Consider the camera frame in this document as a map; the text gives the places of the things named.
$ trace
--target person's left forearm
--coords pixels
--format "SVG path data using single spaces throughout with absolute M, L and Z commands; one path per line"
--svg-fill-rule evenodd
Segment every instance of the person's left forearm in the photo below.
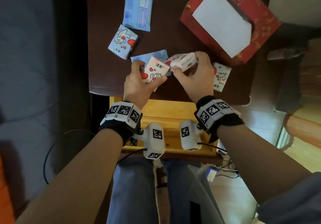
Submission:
M 101 130 L 16 223 L 94 223 L 122 147 L 118 133 Z

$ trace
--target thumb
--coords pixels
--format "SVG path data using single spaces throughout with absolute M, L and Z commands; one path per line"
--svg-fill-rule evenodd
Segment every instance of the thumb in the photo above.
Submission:
M 167 80 L 167 76 L 162 76 L 162 77 L 155 79 L 155 81 L 152 81 L 147 86 L 153 91 L 158 86 L 160 86 L 162 83 L 164 83 L 166 80 Z
M 173 68 L 173 74 L 175 78 L 177 78 L 177 80 L 180 82 L 181 85 L 186 83 L 186 81 L 188 80 L 188 77 L 182 72 L 182 69 L 180 69 L 179 67 L 175 66 Z

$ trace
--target person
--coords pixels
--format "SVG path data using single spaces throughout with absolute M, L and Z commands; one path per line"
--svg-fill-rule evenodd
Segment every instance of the person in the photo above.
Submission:
M 195 54 L 199 60 L 196 72 L 186 76 L 175 68 L 174 76 L 197 104 L 213 96 L 213 68 L 206 53 Z M 139 109 L 167 79 L 164 76 L 144 84 L 141 66 L 143 62 L 133 61 L 124 85 L 124 100 Z M 263 222 L 321 223 L 321 173 L 311 173 L 244 124 L 219 125 L 216 133 L 260 205 L 257 211 Z M 94 223 L 112 176 L 107 223 L 158 223 L 152 161 L 127 158 L 116 166 L 122 147 L 119 133 L 109 128 L 100 130 L 17 223 Z M 171 223 L 224 223 L 202 164 L 172 159 L 163 165 Z

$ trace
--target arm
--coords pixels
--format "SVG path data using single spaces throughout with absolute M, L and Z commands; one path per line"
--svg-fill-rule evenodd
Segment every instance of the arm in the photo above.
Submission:
M 143 83 L 144 62 L 133 61 L 126 77 L 124 100 L 142 109 L 152 91 L 166 81 Z M 94 223 L 123 147 L 121 136 L 102 129 L 33 201 L 16 223 Z
M 199 61 L 197 71 L 186 76 L 180 68 L 174 68 L 174 76 L 197 104 L 204 96 L 213 96 L 214 72 L 206 53 L 195 54 Z M 221 125 L 216 133 L 259 204 L 311 175 L 298 162 L 244 125 Z

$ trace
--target gray sleeve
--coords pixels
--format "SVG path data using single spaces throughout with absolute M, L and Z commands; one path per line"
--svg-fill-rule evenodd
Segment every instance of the gray sleeve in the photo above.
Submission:
M 259 220 L 266 224 L 321 223 L 321 172 L 268 200 L 257 212 Z

